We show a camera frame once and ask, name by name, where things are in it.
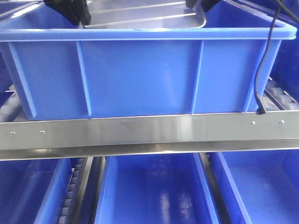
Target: blue storage bin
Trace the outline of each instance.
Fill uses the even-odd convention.
[[[10,15],[13,15],[14,13],[25,9],[35,3],[36,2],[32,1],[0,1],[0,23]],[[12,83],[13,82],[10,78],[2,54],[0,52],[0,94],[6,91],[12,85]]]
[[[238,0],[238,2],[251,6],[270,16],[274,16],[277,4],[272,0]],[[297,16],[299,16],[299,2],[297,0],[285,0],[284,4]],[[295,23],[286,12],[281,11],[278,18],[297,29],[299,24]],[[277,58],[275,60],[271,77],[286,90],[295,100],[299,101],[299,38],[290,42],[282,42]]]
[[[0,51],[29,119],[247,112],[271,18],[233,1],[205,28],[78,29],[41,4],[0,24]],[[281,40],[277,21],[262,94]]]
[[[214,153],[212,167],[232,224],[298,223],[298,150]]]
[[[69,159],[0,162],[0,223],[56,224],[71,177]]]
[[[217,224],[198,154],[107,157],[95,224]]]

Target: stainless steel tray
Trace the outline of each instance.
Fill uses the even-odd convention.
[[[200,28],[206,23],[200,4],[189,9],[185,1],[93,0],[87,4],[92,21],[85,28]]]

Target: plastic crate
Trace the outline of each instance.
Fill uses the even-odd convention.
[[[198,154],[107,157],[95,224],[217,224]]]
[[[32,1],[0,1],[0,23],[5,18],[11,16],[36,2]],[[12,80],[9,76],[6,65],[3,61],[2,54],[0,52],[0,94],[6,91],[11,85]]]
[[[254,111],[271,18],[230,0],[206,17],[204,28],[78,29],[41,4],[0,25],[0,50],[32,120]],[[260,94],[295,34],[277,21]]]
[[[232,224],[298,223],[298,150],[215,153],[212,167]]]
[[[0,223],[57,223],[71,177],[69,159],[1,161],[0,170]]]
[[[277,4],[275,1],[265,0],[238,0],[238,2],[251,6],[261,12],[270,16],[274,16]],[[297,0],[285,0],[284,4],[297,16],[299,16],[299,3]],[[299,24],[295,23],[286,12],[281,11],[278,18],[296,28]],[[299,101],[299,38],[290,42],[282,42],[278,52],[276,61],[274,63],[271,77],[277,82],[284,90],[286,90],[295,100]]]

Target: black clamp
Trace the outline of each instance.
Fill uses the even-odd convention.
[[[54,9],[68,19],[73,25],[79,21],[83,25],[89,25],[91,15],[86,0],[43,0],[45,5]]]
[[[186,7],[193,8],[197,1],[199,1],[199,0],[185,0]],[[214,7],[214,5],[216,5],[220,1],[221,0],[202,0],[201,7],[204,10],[204,12],[208,12],[211,8]]]

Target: metal rail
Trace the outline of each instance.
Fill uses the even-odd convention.
[[[0,124],[0,160],[299,148],[299,111]]]

